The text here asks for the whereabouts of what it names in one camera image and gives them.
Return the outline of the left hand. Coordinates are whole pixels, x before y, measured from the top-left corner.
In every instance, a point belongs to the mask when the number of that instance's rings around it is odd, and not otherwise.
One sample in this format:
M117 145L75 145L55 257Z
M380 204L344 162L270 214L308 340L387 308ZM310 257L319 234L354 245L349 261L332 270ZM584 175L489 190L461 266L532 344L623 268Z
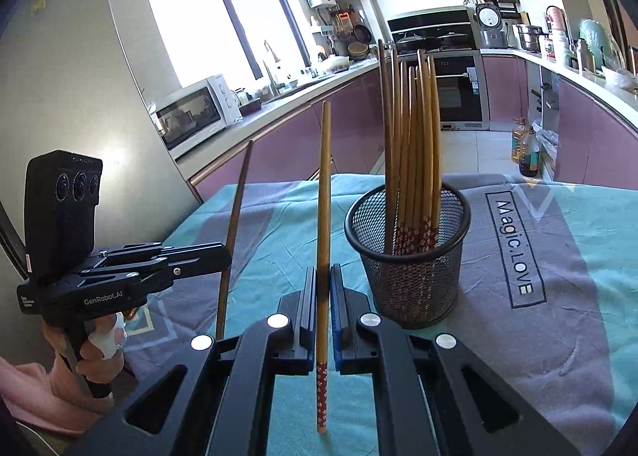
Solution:
M71 370L63 357L67 354L68 340L60 328L42 323L42 333L55 350L53 369L49 373L51 387L69 387L75 379L74 370L93 384L110 384L123 369L122 342L124 341L121 313L110 314L93 321L94 331L80 348L80 361Z

